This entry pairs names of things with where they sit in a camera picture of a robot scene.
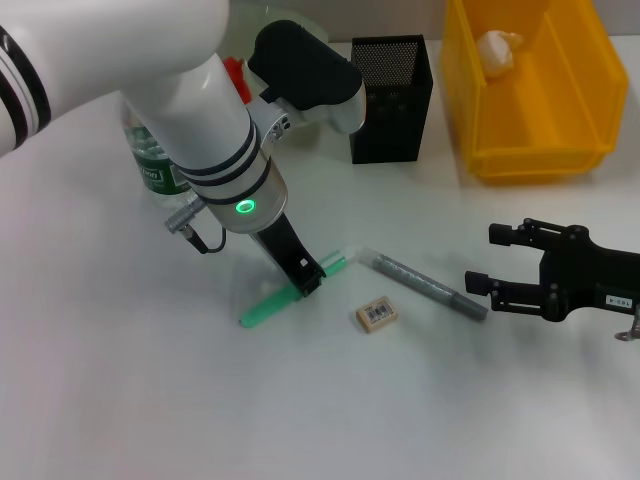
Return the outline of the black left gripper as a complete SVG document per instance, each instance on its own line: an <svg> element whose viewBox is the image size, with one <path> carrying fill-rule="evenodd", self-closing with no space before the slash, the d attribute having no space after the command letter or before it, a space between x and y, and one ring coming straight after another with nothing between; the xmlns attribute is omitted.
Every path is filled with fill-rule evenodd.
<svg viewBox="0 0 640 480"><path fill-rule="evenodd" d="M324 269L304 248L284 213L251 237L286 276L292 276L292 283L303 297L321 286L326 277Z"/></svg>

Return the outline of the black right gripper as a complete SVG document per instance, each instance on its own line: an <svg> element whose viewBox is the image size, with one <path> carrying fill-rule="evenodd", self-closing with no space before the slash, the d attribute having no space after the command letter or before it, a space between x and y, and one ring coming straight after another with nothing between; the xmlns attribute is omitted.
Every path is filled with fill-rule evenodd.
<svg viewBox="0 0 640 480"><path fill-rule="evenodd" d="M587 228L525 218L517 227L492 223L489 243L546 250L541 285L508 282L467 271L466 291L488 296L493 311L564 321L582 308L634 315L639 306L639 255L594 243Z"/></svg>

